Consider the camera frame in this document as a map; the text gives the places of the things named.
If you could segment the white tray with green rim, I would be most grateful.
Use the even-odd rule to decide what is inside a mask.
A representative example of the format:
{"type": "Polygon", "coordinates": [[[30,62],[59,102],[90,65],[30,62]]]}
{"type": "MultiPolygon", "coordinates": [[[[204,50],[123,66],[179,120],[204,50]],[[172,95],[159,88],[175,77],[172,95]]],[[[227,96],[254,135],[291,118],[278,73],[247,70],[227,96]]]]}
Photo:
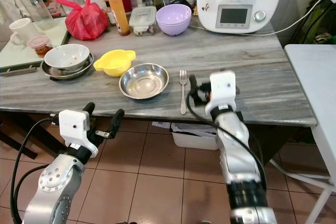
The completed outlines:
{"type": "MultiPolygon", "coordinates": [[[[55,27],[49,30],[40,30],[52,42],[53,48],[65,44],[69,39],[65,25],[65,18],[56,18],[55,27]]],[[[17,46],[8,42],[0,53],[1,71],[19,70],[23,67],[39,67],[43,58],[36,55],[35,51],[27,46],[17,46]]]]}

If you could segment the orange sauce squeeze bottle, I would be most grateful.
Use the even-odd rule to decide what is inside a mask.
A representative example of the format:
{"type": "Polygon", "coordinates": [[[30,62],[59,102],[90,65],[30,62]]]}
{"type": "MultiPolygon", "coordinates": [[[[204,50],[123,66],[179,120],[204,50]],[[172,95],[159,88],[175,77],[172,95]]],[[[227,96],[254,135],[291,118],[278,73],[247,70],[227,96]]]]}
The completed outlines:
{"type": "Polygon", "coordinates": [[[121,36],[130,34],[130,26],[128,24],[127,14],[125,13],[124,4],[122,0],[108,0],[110,8],[115,17],[116,27],[121,36]]]}

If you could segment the dark wooden table frame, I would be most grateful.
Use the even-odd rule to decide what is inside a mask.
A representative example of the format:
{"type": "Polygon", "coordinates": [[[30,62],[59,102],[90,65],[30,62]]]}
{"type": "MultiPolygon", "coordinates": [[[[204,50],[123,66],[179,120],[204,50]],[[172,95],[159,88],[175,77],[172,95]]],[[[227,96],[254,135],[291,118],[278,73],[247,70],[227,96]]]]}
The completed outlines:
{"type": "MultiPolygon", "coordinates": [[[[48,114],[0,112],[0,141],[18,150],[37,121],[47,119],[48,114]]],[[[48,131],[51,122],[43,122],[33,129],[29,143],[40,147],[46,154],[56,157],[66,149],[64,143],[48,131]]]]}

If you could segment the tied red plastic bag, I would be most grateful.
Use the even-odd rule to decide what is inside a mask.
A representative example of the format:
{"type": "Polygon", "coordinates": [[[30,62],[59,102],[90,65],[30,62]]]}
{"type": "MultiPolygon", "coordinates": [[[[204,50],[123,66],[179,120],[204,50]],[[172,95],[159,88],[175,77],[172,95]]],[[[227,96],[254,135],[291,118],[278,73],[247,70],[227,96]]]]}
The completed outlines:
{"type": "Polygon", "coordinates": [[[98,4],[93,3],[91,0],[86,0],[84,6],[68,0],[55,1],[72,8],[72,11],[65,19],[65,25],[67,32],[75,39],[80,41],[96,39],[110,27],[106,12],[101,10],[98,4]]]}

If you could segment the clear lidded food container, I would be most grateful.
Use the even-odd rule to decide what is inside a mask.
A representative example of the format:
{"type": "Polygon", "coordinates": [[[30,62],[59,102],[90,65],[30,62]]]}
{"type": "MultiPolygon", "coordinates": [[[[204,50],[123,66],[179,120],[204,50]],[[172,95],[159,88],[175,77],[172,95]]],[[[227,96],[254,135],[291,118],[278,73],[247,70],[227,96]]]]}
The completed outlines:
{"type": "Polygon", "coordinates": [[[156,7],[144,6],[132,10],[129,26],[135,36],[153,35],[156,25],[156,7]]]}

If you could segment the small jar with pink lid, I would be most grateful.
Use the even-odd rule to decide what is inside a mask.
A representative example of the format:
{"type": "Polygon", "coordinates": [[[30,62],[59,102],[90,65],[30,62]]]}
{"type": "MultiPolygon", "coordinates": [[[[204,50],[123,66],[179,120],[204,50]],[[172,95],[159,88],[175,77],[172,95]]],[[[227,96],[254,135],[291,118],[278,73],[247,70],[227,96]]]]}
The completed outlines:
{"type": "Polygon", "coordinates": [[[33,49],[37,56],[43,58],[51,49],[52,42],[46,35],[41,35],[30,39],[27,42],[27,47],[33,49]]]}

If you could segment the white side table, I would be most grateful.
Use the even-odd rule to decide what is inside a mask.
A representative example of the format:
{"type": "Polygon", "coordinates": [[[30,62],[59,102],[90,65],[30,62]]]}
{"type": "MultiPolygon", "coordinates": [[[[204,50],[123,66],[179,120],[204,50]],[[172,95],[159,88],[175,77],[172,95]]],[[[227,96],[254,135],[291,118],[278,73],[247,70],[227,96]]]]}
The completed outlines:
{"type": "Polygon", "coordinates": [[[312,126],[328,176],[288,171],[271,160],[276,169],[303,183],[322,188],[305,224],[315,224],[332,193],[336,193],[336,45],[288,44],[287,56],[317,118],[312,126]]]}

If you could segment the small white capped bottle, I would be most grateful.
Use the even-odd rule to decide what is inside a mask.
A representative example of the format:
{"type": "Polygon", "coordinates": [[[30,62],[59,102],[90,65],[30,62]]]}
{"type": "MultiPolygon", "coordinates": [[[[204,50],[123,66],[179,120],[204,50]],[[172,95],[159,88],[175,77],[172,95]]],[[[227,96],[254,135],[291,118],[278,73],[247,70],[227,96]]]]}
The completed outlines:
{"type": "Polygon", "coordinates": [[[105,4],[105,8],[104,8],[104,11],[106,12],[107,16],[108,16],[108,20],[110,21],[110,24],[115,27],[116,25],[116,20],[115,20],[115,17],[114,17],[114,13],[113,11],[111,10],[111,7],[110,7],[110,3],[108,2],[108,0],[103,0],[103,3],[105,4]]]}

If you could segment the white plastic storage box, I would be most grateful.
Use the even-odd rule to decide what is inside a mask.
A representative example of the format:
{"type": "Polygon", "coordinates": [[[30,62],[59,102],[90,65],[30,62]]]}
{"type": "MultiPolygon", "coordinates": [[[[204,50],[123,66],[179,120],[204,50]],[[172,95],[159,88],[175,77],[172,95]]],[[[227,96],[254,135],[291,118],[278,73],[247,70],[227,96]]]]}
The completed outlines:
{"type": "Polygon", "coordinates": [[[212,130],[171,130],[174,143],[179,147],[217,150],[218,145],[212,130]]]}

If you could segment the white ceramic mug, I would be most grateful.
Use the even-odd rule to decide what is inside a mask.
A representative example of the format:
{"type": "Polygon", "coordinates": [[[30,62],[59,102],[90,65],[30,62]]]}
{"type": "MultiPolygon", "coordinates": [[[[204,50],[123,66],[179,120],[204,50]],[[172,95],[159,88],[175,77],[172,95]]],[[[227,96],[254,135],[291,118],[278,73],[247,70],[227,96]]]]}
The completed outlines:
{"type": "Polygon", "coordinates": [[[34,37],[43,35],[30,18],[21,18],[8,25],[12,31],[9,42],[17,46],[26,46],[34,37]]]}

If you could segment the purple plastic bowl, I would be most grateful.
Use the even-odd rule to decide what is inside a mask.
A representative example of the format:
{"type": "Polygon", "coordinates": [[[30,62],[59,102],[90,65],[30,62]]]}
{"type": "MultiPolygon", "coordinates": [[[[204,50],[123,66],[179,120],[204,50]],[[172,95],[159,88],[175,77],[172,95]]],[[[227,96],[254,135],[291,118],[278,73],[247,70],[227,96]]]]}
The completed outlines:
{"type": "Polygon", "coordinates": [[[192,9],[185,4],[168,4],[156,11],[155,18],[163,33],[175,36],[187,30],[192,13],[192,9]]]}

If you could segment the silver metal fork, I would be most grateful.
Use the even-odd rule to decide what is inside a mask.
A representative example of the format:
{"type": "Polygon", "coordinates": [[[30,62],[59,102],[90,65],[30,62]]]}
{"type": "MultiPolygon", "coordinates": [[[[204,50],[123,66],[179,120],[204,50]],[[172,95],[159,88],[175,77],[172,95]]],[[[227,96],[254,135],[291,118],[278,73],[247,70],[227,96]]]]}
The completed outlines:
{"type": "Polygon", "coordinates": [[[182,115],[185,115],[187,113],[187,106],[186,106],[187,95],[185,92],[185,87],[187,85],[187,73],[185,70],[180,70],[178,71],[178,75],[179,75],[179,83],[180,85],[182,85],[182,101],[180,105],[180,113],[182,115]]]}

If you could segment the clear bottle with orange cap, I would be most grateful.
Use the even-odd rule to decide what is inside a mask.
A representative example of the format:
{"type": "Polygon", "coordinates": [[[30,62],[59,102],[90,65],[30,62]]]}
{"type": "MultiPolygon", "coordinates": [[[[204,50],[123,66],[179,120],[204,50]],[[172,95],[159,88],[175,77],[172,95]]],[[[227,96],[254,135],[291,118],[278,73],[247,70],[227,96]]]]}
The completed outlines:
{"type": "Polygon", "coordinates": [[[31,19],[35,22],[36,27],[41,30],[49,30],[57,24],[48,9],[46,8],[43,0],[20,0],[24,4],[24,8],[30,15],[31,19]]]}

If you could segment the empty stainless steel bowl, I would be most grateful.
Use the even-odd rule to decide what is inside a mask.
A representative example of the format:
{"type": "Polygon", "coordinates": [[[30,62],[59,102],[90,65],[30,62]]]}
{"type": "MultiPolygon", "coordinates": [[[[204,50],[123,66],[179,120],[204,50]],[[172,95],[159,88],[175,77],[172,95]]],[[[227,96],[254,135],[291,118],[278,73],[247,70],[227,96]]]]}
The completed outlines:
{"type": "Polygon", "coordinates": [[[142,63],[132,66],[119,79],[119,88],[125,97],[146,100],[165,90],[170,75],[163,66],[142,63]]]}

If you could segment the stainless steel plate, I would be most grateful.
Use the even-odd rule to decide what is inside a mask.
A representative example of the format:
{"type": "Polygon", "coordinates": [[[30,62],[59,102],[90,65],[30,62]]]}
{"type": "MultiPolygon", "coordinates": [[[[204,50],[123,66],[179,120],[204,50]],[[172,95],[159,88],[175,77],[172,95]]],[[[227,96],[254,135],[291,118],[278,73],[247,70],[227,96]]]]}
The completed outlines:
{"type": "Polygon", "coordinates": [[[84,65],[79,67],[77,70],[58,70],[55,67],[49,66],[44,61],[41,61],[40,67],[41,70],[47,75],[50,80],[52,81],[59,81],[59,80],[72,80],[79,78],[80,76],[84,75],[91,66],[93,66],[94,56],[89,54],[89,57],[84,61],[84,65]]]}

